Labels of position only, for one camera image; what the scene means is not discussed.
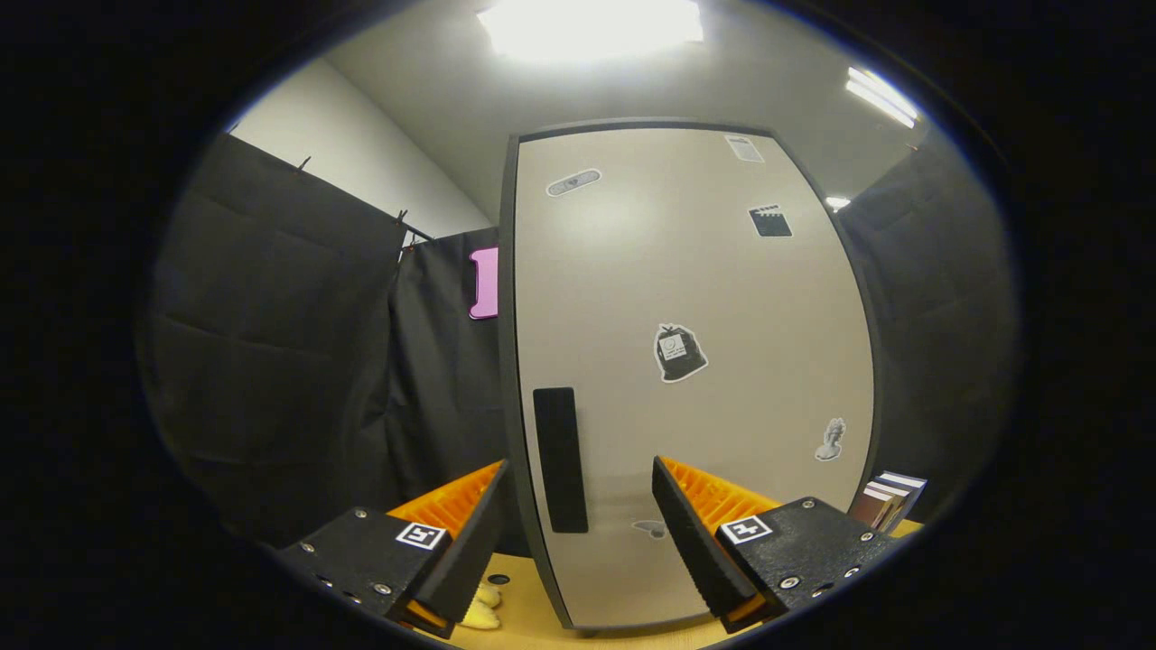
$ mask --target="yellow object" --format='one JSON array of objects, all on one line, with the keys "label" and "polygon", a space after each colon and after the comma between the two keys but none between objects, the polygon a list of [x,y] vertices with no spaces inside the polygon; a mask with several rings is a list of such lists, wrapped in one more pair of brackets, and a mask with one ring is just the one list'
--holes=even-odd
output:
[{"label": "yellow object", "polygon": [[470,472],[413,501],[402,503],[386,515],[415,524],[446,529],[453,539],[458,539],[461,535],[461,529],[466,526],[469,516],[474,514],[474,508],[482,500],[486,489],[490,487],[490,481],[498,473],[502,463],[504,460]]},{"label": "yellow object", "polygon": [[924,525],[918,522],[912,522],[911,519],[904,519],[895,526],[894,531],[891,531],[891,537],[903,537],[905,534],[911,534],[921,527],[924,527]]},{"label": "yellow object", "polygon": [[[722,623],[710,614],[695,619],[646,628],[607,629],[587,638],[578,630],[565,629],[550,605],[546,588],[531,557],[495,553],[484,575],[505,574],[510,582],[502,585],[502,606],[497,629],[474,629],[465,625],[453,628],[451,645],[466,650],[692,650],[704,648],[728,635]],[[420,634],[433,635],[418,630]]]},{"label": "yellow object", "polygon": [[477,585],[477,593],[474,594],[474,598],[481,600],[487,607],[490,608],[497,607],[502,604],[502,592],[498,591],[498,588],[490,586],[484,582]]},{"label": "yellow object", "polygon": [[783,505],[778,501],[724,481],[684,463],[664,456],[659,458],[674,475],[674,480],[679,481],[682,493],[687,495],[695,514],[698,515],[711,534],[718,532],[719,526],[727,522],[766,512]]},{"label": "yellow object", "polygon": [[466,610],[466,618],[461,619],[461,625],[474,629],[495,629],[502,626],[502,621],[489,605],[474,598],[469,610]]}]

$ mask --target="trash bag sticker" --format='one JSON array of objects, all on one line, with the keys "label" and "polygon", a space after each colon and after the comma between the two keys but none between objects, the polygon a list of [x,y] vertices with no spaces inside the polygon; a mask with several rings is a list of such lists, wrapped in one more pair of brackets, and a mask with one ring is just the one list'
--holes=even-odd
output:
[{"label": "trash bag sticker", "polygon": [[682,325],[659,325],[654,334],[654,360],[667,384],[681,382],[706,368],[706,354],[698,339]]},{"label": "trash bag sticker", "polygon": [[843,453],[843,446],[839,445],[839,438],[847,430],[847,423],[843,421],[843,418],[835,418],[827,423],[827,430],[823,431],[823,444],[815,450],[815,460],[821,460],[823,463],[828,460],[835,460]]}]

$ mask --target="orange gripper pad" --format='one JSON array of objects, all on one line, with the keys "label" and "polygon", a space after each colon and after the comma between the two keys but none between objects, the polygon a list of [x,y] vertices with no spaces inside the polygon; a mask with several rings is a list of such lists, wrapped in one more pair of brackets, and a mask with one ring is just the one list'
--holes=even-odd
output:
[{"label": "orange gripper pad", "polygon": [[498,473],[503,460],[487,465],[476,472],[470,472],[444,486],[428,492],[417,498],[402,503],[386,512],[391,517],[437,526],[450,531],[453,539],[461,535],[474,508],[490,487],[490,481]]},{"label": "orange gripper pad", "polygon": [[783,505],[778,501],[766,498],[731,481],[724,481],[684,463],[672,460],[665,456],[659,458],[662,459],[674,479],[679,481],[682,493],[687,495],[695,514],[698,515],[711,534],[718,532],[719,526],[727,522],[766,512]]},{"label": "orange gripper pad", "polygon": [[433,626],[435,629],[442,629],[449,625],[445,619],[435,614],[428,607],[425,607],[425,605],[422,605],[416,600],[410,600],[409,603],[407,603],[406,610],[409,610],[412,614],[414,614],[415,616],[420,616],[422,620]]}]

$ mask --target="pink object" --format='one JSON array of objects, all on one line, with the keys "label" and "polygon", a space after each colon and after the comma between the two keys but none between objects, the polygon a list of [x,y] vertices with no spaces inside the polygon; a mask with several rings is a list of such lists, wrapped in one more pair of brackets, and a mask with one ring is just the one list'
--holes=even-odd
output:
[{"label": "pink object", "polygon": [[469,317],[474,320],[498,315],[498,249],[482,249],[469,256],[477,266],[477,289]]}]

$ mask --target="sticker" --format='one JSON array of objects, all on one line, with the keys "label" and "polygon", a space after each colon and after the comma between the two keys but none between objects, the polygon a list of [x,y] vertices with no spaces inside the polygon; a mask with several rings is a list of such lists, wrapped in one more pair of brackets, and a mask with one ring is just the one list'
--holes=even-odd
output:
[{"label": "sticker", "polygon": [[779,204],[757,206],[747,210],[761,237],[790,237],[791,227]]},{"label": "sticker", "polygon": [[662,360],[670,361],[672,359],[679,359],[680,356],[687,355],[687,344],[682,342],[682,334],[675,334],[673,337],[667,337],[659,341],[659,348],[662,349]]},{"label": "sticker", "polygon": [[568,176],[562,180],[555,180],[546,186],[546,193],[550,197],[561,197],[571,190],[577,190],[578,187],[585,187],[591,183],[602,178],[602,172],[596,169],[587,169],[579,171],[573,176]]},{"label": "sticker", "polygon": [[666,537],[666,524],[653,519],[645,519],[630,524],[630,527],[650,533],[651,539],[662,539]]},{"label": "sticker", "polygon": [[431,551],[444,534],[445,529],[427,526],[425,524],[409,524],[395,539],[401,544]]},{"label": "sticker", "polygon": [[695,333],[682,325],[665,324],[654,333],[654,361],[664,383],[673,384],[706,368],[706,354]]},{"label": "sticker", "polygon": [[740,161],[746,162],[766,162],[763,160],[762,154],[755,148],[755,143],[750,141],[750,138],[743,138],[742,135],[725,135],[727,145],[731,145],[731,150]]},{"label": "sticker", "polygon": [[823,431],[823,444],[815,450],[815,460],[835,460],[843,453],[843,446],[839,445],[839,438],[847,430],[847,423],[843,421],[843,418],[835,418],[827,423],[827,430]]},{"label": "sticker", "polygon": [[771,534],[771,527],[764,524],[757,516],[751,515],[743,519],[722,524],[722,532],[738,546]]},{"label": "sticker", "polygon": [[474,320],[494,318],[498,315],[498,249],[482,249],[469,256],[477,271],[474,289],[474,306],[469,317]]}]

